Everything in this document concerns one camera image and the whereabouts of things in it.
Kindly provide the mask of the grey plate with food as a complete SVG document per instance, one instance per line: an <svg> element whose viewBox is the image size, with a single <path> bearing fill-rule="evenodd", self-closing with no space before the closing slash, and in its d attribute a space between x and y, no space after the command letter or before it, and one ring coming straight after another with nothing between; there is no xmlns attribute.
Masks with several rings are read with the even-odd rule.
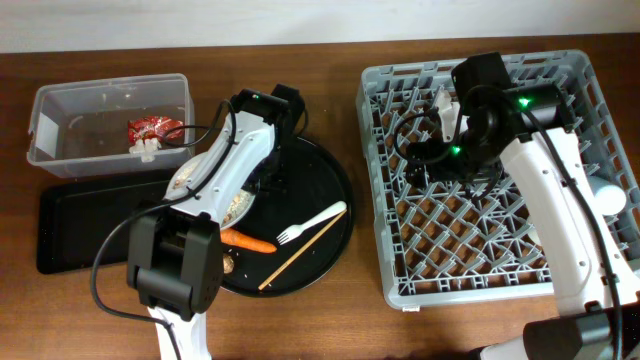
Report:
<svg viewBox="0 0 640 360"><path fill-rule="evenodd" d="M205 154L201 153L188 160L183 164L169 181L166 193L175 189L182 188L186 185L187 179L193 173L199 162L204 158ZM225 230L234 226L249 211L255 200L255 196L245 190L240 190L232 199L229 208L221 223L221 229Z"/></svg>

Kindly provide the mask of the white plastic fork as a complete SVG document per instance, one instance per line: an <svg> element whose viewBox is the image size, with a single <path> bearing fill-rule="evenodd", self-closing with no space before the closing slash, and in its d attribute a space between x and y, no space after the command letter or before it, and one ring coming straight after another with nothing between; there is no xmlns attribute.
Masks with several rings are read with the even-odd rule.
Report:
<svg viewBox="0 0 640 360"><path fill-rule="evenodd" d="M302 224L294 224L284 229L276 238L279 245L284 245L297 237L299 237L307 229L333 218L347 209L347 204L344 201L338 201L326 209L322 210L306 222Z"/></svg>

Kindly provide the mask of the orange carrot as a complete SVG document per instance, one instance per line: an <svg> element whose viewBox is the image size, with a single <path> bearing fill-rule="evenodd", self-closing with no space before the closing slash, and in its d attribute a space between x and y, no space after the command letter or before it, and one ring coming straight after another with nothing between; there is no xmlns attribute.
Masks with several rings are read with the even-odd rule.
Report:
<svg viewBox="0 0 640 360"><path fill-rule="evenodd" d="M242 234L234 229L226 229L220 233L221 242L226 245L236 246L246 250L271 254L277 251L275 245Z"/></svg>

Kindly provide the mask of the wooden chopstick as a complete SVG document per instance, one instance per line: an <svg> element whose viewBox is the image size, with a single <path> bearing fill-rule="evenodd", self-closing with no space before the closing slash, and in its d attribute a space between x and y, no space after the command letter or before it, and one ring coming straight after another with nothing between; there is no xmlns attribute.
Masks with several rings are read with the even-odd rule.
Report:
<svg viewBox="0 0 640 360"><path fill-rule="evenodd" d="M285 261L274 273L272 273L263 283L258 287L258 290L263 290L271 284L287 267L295 262L309 247L311 247L319 238L321 238L326 231L328 231L345 213L347 210L343 210L338 213L327 225L325 225L316 235L314 235L304 246L302 246L296 253L294 253L287 261Z"/></svg>

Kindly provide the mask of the brown ginger piece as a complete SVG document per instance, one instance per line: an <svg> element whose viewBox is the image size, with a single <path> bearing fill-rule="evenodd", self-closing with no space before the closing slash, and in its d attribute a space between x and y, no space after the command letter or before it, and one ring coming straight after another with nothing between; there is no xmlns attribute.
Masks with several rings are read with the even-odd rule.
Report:
<svg viewBox="0 0 640 360"><path fill-rule="evenodd" d="M223 255L223 272L225 275L231 274L234 270L234 260L229 254Z"/></svg>

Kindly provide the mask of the red snack wrapper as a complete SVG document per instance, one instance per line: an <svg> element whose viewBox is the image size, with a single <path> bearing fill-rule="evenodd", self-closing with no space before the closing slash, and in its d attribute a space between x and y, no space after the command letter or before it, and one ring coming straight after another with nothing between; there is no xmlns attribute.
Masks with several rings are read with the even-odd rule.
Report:
<svg viewBox="0 0 640 360"><path fill-rule="evenodd" d="M144 116L127 124L128 141L131 145L138 140L157 138L160 142L178 139L184 135L184 123L167 116Z"/></svg>

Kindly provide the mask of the light blue plastic cup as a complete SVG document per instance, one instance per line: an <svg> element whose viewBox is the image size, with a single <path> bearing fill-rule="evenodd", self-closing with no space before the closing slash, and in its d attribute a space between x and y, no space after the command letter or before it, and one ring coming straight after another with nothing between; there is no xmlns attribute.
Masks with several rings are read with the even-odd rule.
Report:
<svg viewBox="0 0 640 360"><path fill-rule="evenodd" d="M617 215L625 208L626 195L619 186L597 176L589 176L587 180L596 202L596 209L603 216Z"/></svg>

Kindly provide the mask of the pale pink bowl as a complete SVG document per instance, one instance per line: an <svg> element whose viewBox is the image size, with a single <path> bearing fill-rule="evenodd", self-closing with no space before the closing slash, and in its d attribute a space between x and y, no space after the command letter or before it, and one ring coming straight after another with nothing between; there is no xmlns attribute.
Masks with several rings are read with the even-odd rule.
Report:
<svg viewBox="0 0 640 360"><path fill-rule="evenodd" d="M436 91L432 107L437 110L440 119L443 141L445 143L452 142L457 126L457 118L460 114L460 103L454 101L451 94L444 87L440 87Z"/></svg>

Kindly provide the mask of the white paper cup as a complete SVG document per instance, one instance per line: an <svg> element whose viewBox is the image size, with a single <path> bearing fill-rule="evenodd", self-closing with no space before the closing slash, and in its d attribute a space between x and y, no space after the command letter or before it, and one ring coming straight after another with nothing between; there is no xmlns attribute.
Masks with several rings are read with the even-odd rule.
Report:
<svg viewBox="0 0 640 360"><path fill-rule="evenodd" d="M537 246L541 245L541 241L540 238L538 236L537 230L535 228L531 228L530 231L528 232L527 236L530 238L530 240Z"/></svg>

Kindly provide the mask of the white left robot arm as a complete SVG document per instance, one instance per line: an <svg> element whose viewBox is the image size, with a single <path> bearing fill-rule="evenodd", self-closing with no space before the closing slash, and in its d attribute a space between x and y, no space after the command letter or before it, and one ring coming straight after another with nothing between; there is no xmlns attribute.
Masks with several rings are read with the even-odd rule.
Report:
<svg viewBox="0 0 640 360"><path fill-rule="evenodd" d="M222 223L232 199L276 172L281 147L294 139L305 111L298 90L244 89L224 100L214 118L220 134L175 174L164 198L142 207L105 238L90 272L90 292L105 313L156 327L164 359L208 359L206 312L223 281ZM127 284L145 315L106 305L97 287L102 258L127 232Z"/></svg>

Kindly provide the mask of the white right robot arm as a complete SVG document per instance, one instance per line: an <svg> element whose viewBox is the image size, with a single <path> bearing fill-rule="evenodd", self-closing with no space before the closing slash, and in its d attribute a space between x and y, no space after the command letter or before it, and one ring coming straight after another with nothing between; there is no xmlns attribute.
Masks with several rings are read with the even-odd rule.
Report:
<svg viewBox="0 0 640 360"><path fill-rule="evenodd" d="M476 351L478 359L636 359L639 279L600 214L573 119L552 84L463 94L455 129L399 154L441 180L499 165L524 198L551 271L558 317Z"/></svg>

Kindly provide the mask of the grey dishwasher rack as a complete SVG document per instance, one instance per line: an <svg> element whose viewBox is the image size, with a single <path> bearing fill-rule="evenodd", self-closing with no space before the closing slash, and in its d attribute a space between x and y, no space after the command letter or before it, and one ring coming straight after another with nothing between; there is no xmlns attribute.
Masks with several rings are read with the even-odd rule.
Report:
<svg viewBox="0 0 640 360"><path fill-rule="evenodd" d="M624 209L607 218L629 265L639 265L639 188L589 57L579 50L504 57L518 86L552 83L577 121L585 172L620 186ZM515 183L476 187L467 199L455 182L423 188L405 178L397 148L426 140L418 114L440 89L453 86L454 62L374 66L365 69L356 98L363 154L374 207L374 232L383 294L395 309L498 301L552 293L543 250Z"/></svg>

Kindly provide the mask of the clear plastic waste bin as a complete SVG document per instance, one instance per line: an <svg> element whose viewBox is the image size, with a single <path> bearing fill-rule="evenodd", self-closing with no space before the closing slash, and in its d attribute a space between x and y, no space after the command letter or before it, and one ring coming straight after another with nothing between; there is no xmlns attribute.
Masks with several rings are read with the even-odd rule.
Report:
<svg viewBox="0 0 640 360"><path fill-rule="evenodd" d="M164 144L155 160L130 154L127 124L144 116L167 116L193 125L187 78L179 73L47 85L34 100L27 161L60 178L176 168L191 148Z"/></svg>

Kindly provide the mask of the round black serving tray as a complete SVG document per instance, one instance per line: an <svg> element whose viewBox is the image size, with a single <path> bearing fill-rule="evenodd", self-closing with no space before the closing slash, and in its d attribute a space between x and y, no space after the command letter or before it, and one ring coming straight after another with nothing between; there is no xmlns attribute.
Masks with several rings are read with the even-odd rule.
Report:
<svg viewBox="0 0 640 360"><path fill-rule="evenodd" d="M304 223L338 201L347 204L347 212L261 291L259 285L331 220L307 229L289 243L277 245L272 254L226 245L224 251L235 265L233 272L224 277L222 287L230 292L277 297L308 287L334 267L351 238L353 190L345 170L331 153L298 138L282 149L281 164L287 192L259 192L247 214L232 226L234 230L277 244L276 238L284 229Z"/></svg>

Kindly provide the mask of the black rectangular tray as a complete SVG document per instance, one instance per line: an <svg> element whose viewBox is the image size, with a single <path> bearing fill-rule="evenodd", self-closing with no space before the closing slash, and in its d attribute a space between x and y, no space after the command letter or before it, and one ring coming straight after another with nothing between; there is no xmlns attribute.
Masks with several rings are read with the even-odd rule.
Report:
<svg viewBox="0 0 640 360"><path fill-rule="evenodd" d="M92 266L109 233L141 203L164 197L174 171L113 175L47 188L39 204L36 267L42 274Z"/></svg>

